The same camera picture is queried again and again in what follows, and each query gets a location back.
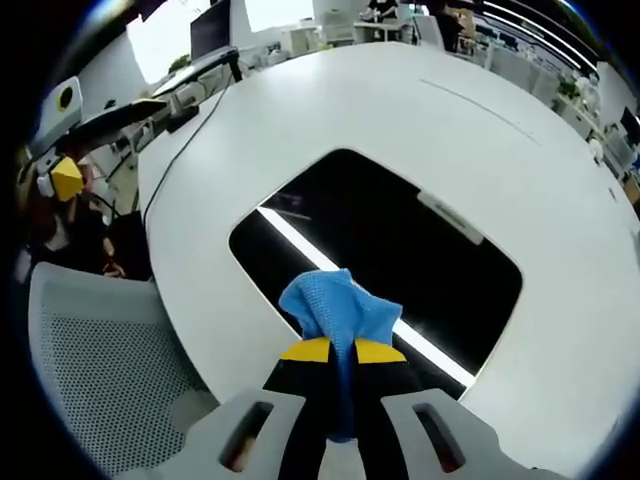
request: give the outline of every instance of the gray mesh chair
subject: gray mesh chair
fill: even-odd
[[[110,476],[166,461],[216,406],[154,284],[41,263],[31,279],[28,327],[51,404]]]

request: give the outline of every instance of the desk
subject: desk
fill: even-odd
[[[318,49],[317,29],[316,23],[309,20],[282,27],[280,45],[292,58],[311,53]]]
[[[582,138],[588,140],[589,137],[595,136],[598,141],[605,141],[605,136],[600,125],[596,123],[591,115],[578,108],[575,103],[567,97],[558,95],[557,98],[560,102],[558,115],[571,125]]]
[[[142,208],[216,98],[140,154]],[[380,112],[403,122],[373,135]],[[416,125],[420,134],[407,127]],[[229,88],[174,164],[149,211],[151,261],[213,394],[226,401],[261,385],[296,339],[231,254],[231,231],[338,147],[441,198],[518,264],[518,304],[461,402],[515,460],[576,475],[635,392],[640,222],[553,111],[431,49],[365,44],[267,69]]]
[[[389,40],[389,32],[399,32],[405,25],[406,22],[400,20],[389,23],[355,22],[353,24],[356,31],[355,41],[356,43],[364,43],[364,35],[358,35],[358,31],[363,28],[370,28],[384,31],[384,41],[387,42]]]

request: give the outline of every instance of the black slot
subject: black slot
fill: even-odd
[[[273,405],[264,402],[258,402],[251,407],[220,455],[220,463],[224,467],[233,472],[244,470],[247,460],[241,461],[240,457],[249,455],[253,441],[258,437],[271,410]]]
[[[452,473],[462,467],[464,465],[462,451],[438,413],[428,405],[415,406],[414,411],[431,440],[442,471]]]

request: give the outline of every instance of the ceiling light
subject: ceiling light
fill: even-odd
[[[502,22],[506,25],[509,25],[510,27],[515,28],[516,30],[520,30],[524,33],[526,33],[527,35],[529,35],[530,37],[535,38],[536,40],[538,40],[539,42],[544,43],[547,47],[551,48],[552,50],[555,50],[556,52],[558,52],[558,54],[562,55],[564,58],[566,58],[569,63],[571,63],[573,66],[575,66],[578,70],[580,70],[580,65],[578,64],[578,62],[576,62],[574,59],[572,59],[569,55],[567,55],[566,53],[564,53],[562,50],[560,50],[558,47],[556,47],[555,45],[550,44],[548,41],[546,41],[543,37],[541,37],[540,35],[536,35],[535,33],[533,33],[531,30],[527,30],[524,27],[521,27],[520,25],[518,25],[517,23],[513,23],[510,22],[509,20],[505,20],[504,18],[498,17],[497,15],[494,15],[493,13],[488,13],[485,12],[484,15],[486,17],[489,18],[493,18],[495,20],[498,20],[499,22]]]
[[[558,42],[562,43],[565,47],[567,47],[569,50],[571,50],[573,53],[576,54],[576,56],[578,56],[578,58],[580,58],[584,63],[586,63],[589,67],[591,67],[594,70],[598,70],[598,68],[591,63],[589,60],[587,60],[587,58],[582,55],[580,52],[578,52],[575,48],[573,48],[571,45],[569,45],[567,42],[565,42],[564,40],[562,40],[560,37],[558,37],[555,33],[550,32],[549,30],[547,30],[546,28],[544,28],[541,25],[538,25],[537,23],[529,20],[526,17],[523,17],[522,15],[512,12],[511,10],[507,10],[504,7],[500,7],[498,5],[496,5],[495,3],[491,3],[491,2],[484,2],[485,5],[496,8],[498,10],[502,10],[503,12],[508,13],[509,15],[513,15],[514,17],[519,18],[520,20],[524,20],[527,23],[530,23],[531,25],[533,25],[534,27],[536,27],[537,29],[543,31],[544,33],[546,33],[547,35],[549,35],[552,38],[555,38]]]
[[[318,250],[309,240],[304,238],[293,226],[282,216],[271,209],[258,207],[258,213],[271,224],[280,234],[286,238],[295,248],[298,249],[311,263],[320,270],[335,272],[340,267],[333,263],[329,257]],[[424,338],[404,320],[398,318],[393,331],[402,340],[416,349],[423,357],[436,365],[438,368],[449,374],[460,384],[470,387],[475,381],[475,377],[458,365],[451,357],[436,347],[429,340]]]

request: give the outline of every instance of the window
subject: window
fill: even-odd
[[[167,75],[178,57],[191,53],[191,22],[209,8],[209,0],[167,0],[144,22],[127,25],[133,53],[147,83]]]
[[[312,0],[245,0],[245,4],[253,32],[313,18]]]

